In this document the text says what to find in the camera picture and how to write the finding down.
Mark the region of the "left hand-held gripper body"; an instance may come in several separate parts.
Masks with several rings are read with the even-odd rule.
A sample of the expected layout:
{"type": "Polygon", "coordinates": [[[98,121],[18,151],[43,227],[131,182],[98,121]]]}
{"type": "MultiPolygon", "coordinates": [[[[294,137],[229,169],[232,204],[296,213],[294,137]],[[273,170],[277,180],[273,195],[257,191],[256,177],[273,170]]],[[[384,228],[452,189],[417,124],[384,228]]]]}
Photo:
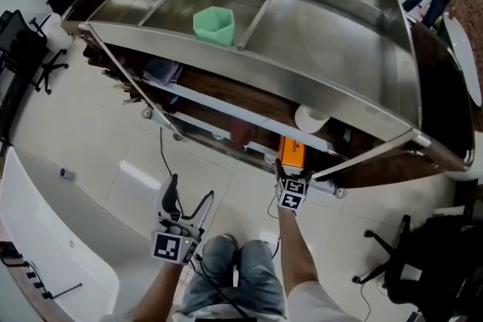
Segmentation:
{"type": "Polygon", "coordinates": [[[151,256],[165,262],[187,265],[202,241],[205,230],[189,230],[189,236],[169,235],[155,229],[151,234],[151,256]]]}

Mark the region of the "person's left hand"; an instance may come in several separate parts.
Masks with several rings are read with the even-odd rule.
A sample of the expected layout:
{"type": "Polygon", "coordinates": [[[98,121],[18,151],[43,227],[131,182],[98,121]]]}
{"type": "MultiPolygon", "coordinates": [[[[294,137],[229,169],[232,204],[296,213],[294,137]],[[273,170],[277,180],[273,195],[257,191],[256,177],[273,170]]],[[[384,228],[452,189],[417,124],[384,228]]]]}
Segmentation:
{"type": "Polygon", "coordinates": [[[156,230],[167,233],[169,235],[189,236],[189,230],[181,223],[167,218],[158,218],[156,221],[156,230]]]}

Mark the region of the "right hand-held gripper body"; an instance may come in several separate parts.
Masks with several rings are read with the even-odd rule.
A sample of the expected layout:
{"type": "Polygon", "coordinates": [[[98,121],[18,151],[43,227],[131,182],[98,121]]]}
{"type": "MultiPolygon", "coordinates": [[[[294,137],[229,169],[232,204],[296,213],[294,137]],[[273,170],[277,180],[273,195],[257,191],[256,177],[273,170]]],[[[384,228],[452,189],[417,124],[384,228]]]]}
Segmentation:
{"type": "Polygon", "coordinates": [[[278,207],[296,213],[306,200],[307,190],[305,180],[279,178],[275,188],[278,207]]]}

